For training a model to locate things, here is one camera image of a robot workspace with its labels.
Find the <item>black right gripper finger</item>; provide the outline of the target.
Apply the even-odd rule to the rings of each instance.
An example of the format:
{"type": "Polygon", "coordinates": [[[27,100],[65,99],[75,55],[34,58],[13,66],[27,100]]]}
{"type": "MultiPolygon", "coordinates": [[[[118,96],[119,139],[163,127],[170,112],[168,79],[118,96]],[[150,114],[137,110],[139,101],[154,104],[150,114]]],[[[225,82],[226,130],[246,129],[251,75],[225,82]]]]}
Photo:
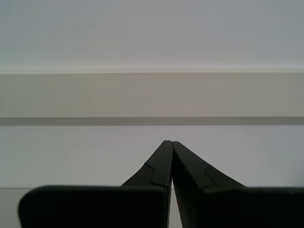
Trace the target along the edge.
{"type": "Polygon", "coordinates": [[[302,228],[304,189],[246,187],[172,142],[172,178],[184,228],[302,228]]]}
{"type": "Polygon", "coordinates": [[[121,186],[42,186],[25,194],[24,228],[166,228],[173,145],[163,141],[121,186]]]}

